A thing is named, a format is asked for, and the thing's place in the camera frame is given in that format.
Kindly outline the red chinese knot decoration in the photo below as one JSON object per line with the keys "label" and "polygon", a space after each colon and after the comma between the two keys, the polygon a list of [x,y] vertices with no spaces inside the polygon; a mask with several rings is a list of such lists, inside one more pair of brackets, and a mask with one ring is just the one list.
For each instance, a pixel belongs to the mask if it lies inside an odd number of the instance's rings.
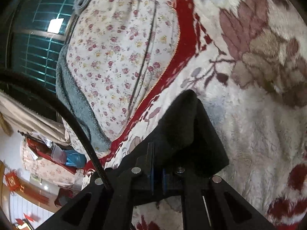
{"label": "red chinese knot decoration", "polygon": [[25,195],[28,195],[29,197],[37,200],[39,203],[48,205],[49,204],[49,198],[42,195],[35,189],[31,188],[30,186],[24,184],[21,182],[19,177],[17,176],[17,171],[13,170],[6,174],[4,174],[7,186],[11,192],[17,192],[20,191],[24,193]]}

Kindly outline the blue plastic bag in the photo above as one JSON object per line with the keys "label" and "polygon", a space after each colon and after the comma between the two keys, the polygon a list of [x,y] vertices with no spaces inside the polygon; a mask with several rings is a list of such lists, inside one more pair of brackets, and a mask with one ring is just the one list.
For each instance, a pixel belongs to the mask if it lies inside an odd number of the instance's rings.
{"label": "blue plastic bag", "polygon": [[75,150],[65,150],[66,162],[65,165],[75,168],[84,168],[87,163],[85,155]]}

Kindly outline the beige curtain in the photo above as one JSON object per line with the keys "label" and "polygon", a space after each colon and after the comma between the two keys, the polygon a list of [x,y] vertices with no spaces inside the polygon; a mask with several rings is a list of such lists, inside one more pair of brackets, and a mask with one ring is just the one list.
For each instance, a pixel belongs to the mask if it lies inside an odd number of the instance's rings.
{"label": "beige curtain", "polygon": [[39,133],[52,142],[70,145],[70,137],[63,124],[39,115],[1,91],[1,114],[10,126],[24,133]]}

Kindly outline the black pants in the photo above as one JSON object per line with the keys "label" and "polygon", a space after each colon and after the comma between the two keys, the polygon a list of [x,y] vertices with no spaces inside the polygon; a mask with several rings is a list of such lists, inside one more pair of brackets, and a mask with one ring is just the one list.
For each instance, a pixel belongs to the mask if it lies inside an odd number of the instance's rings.
{"label": "black pants", "polygon": [[183,167],[211,177],[229,165],[229,158],[202,102],[192,90],[182,92],[170,105],[155,129],[125,156],[117,176],[146,155],[154,144],[154,163],[162,168]]}

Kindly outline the red white floral blanket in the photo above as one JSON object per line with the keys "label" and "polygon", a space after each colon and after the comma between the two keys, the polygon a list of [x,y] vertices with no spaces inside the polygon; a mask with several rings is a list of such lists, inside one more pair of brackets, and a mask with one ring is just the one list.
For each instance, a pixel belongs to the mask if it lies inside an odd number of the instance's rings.
{"label": "red white floral blanket", "polygon": [[102,158],[116,168],[193,90],[229,157],[220,176],[278,229],[306,214],[306,23],[293,0],[175,0],[180,40]]}

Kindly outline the window with green grille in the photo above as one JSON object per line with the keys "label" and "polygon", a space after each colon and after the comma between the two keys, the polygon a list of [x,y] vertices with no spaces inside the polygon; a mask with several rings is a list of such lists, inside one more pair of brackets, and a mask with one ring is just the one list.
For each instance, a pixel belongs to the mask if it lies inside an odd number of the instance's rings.
{"label": "window with green grille", "polygon": [[60,50],[75,17],[75,0],[21,0],[12,18],[9,67],[56,91]]}

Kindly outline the blue-grey fuzzy jacket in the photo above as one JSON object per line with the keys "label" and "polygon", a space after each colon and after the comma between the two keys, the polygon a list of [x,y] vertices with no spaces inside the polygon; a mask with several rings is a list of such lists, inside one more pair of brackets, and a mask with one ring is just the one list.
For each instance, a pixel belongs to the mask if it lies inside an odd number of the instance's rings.
{"label": "blue-grey fuzzy jacket", "polygon": [[77,86],[77,83],[68,68],[66,58],[69,42],[77,24],[77,19],[81,15],[81,12],[87,8],[90,1],[91,0],[74,0],[73,23],[70,26],[67,38],[57,61],[56,96],[76,118],[96,154],[104,155],[109,153],[111,141],[103,133],[87,98]]}

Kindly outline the small floral print quilt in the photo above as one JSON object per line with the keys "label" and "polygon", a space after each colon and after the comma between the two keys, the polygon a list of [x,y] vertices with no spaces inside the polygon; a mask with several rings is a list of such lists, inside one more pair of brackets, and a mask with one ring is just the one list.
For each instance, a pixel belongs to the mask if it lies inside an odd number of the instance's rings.
{"label": "small floral print quilt", "polygon": [[179,38],[174,0],[90,0],[80,13],[66,62],[89,104],[86,126],[106,155],[170,63]]}

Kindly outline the floral pillow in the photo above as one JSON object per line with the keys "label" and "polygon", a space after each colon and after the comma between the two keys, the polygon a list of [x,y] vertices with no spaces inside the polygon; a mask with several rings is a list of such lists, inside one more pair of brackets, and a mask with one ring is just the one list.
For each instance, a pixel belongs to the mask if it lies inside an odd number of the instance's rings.
{"label": "floral pillow", "polygon": [[35,160],[25,139],[21,142],[20,156],[24,169],[43,180],[61,187],[75,186],[77,190],[81,189],[83,180],[82,170],[78,169],[75,174],[72,174],[64,167],[45,158],[39,157]]}

